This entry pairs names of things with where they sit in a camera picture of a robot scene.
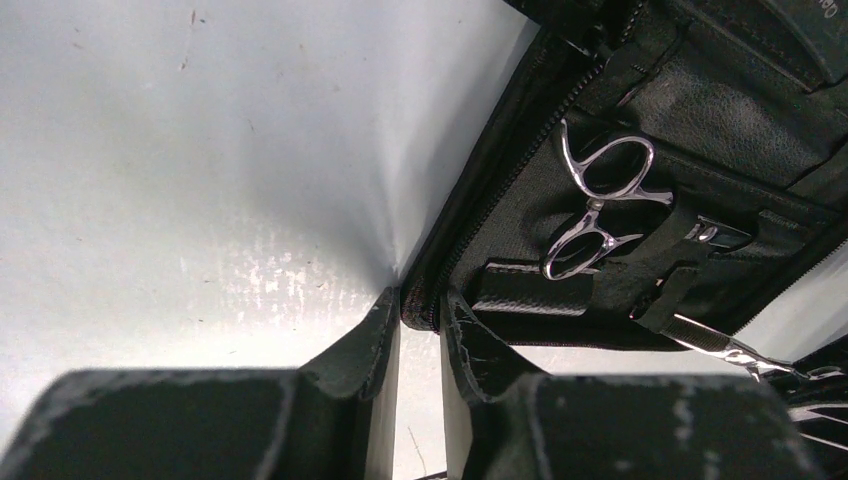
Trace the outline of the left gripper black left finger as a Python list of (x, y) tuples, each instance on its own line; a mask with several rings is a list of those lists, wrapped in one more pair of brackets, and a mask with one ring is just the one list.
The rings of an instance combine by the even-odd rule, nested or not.
[(399, 293), (299, 369), (298, 477), (390, 479), (399, 380)]

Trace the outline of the black zippered tool case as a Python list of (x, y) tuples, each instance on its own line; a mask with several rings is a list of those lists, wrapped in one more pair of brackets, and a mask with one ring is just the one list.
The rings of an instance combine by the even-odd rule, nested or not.
[(539, 26), (401, 289), (519, 345), (735, 333), (847, 239), (843, 1), (516, 1)]

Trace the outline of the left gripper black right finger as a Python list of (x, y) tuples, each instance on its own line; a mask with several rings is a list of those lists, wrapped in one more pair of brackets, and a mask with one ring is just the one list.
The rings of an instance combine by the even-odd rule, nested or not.
[(450, 479), (548, 479), (538, 387), (548, 375), (482, 324), (456, 290), (440, 298)]

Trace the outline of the silver thinning scissors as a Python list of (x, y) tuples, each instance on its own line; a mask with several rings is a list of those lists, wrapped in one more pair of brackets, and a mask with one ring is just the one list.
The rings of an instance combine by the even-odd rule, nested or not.
[(762, 380), (763, 371), (788, 373), (803, 381), (820, 381), (847, 376), (847, 371), (840, 366), (799, 370), (790, 363), (760, 354), (756, 349), (735, 337), (677, 313), (660, 334), (691, 350), (743, 368), (758, 382)]

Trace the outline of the black handled styling comb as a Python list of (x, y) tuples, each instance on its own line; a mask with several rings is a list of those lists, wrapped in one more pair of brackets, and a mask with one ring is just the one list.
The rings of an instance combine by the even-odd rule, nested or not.
[(846, 1), (757, 1), (777, 27), (783, 60), (807, 85), (835, 85), (847, 76)]

